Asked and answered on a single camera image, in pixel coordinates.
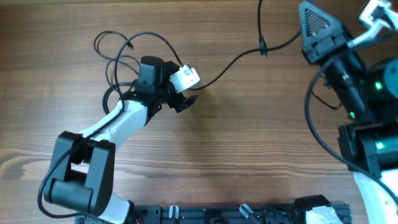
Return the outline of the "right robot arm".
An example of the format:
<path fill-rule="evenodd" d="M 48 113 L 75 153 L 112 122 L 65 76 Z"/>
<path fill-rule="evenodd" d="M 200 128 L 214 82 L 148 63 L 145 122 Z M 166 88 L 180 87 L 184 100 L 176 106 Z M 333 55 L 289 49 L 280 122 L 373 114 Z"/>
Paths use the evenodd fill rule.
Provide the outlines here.
<path fill-rule="evenodd" d="M 339 151 L 332 156 L 353 173 L 370 223 L 397 222 L 397 59 L 367 67 L 359 49 L 397 34 L 397 13 L 389 1 L 370 1 L 359 19 L 366 32 L 353 37 L 346 26 L 310 1 L 299 5 L 302 53 L 318 65 L 305 94 L 307 125 L 310 99 L 319 78 L 332 88 L 349 118 L 338 127 Z"/>

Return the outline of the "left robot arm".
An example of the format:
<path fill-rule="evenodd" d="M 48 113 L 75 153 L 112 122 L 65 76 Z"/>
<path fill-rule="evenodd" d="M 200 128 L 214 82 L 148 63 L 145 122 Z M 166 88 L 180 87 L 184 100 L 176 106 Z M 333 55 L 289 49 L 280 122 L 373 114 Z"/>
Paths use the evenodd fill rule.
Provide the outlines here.
<path fill-rule="evenodd" d="M 50 169 L 38 193 L 38 204 L 48 202 L 106 223 L 139 223 L 130 200 L 113 192 L 116 151 L 167 104 L 181 112 L 194 104 L 183 91 L 200 82 L 186 65 L 145 56 L 138 78 L 122 94 L 117 106 L 95 125 L 79 133 L 60 134 Z"/>

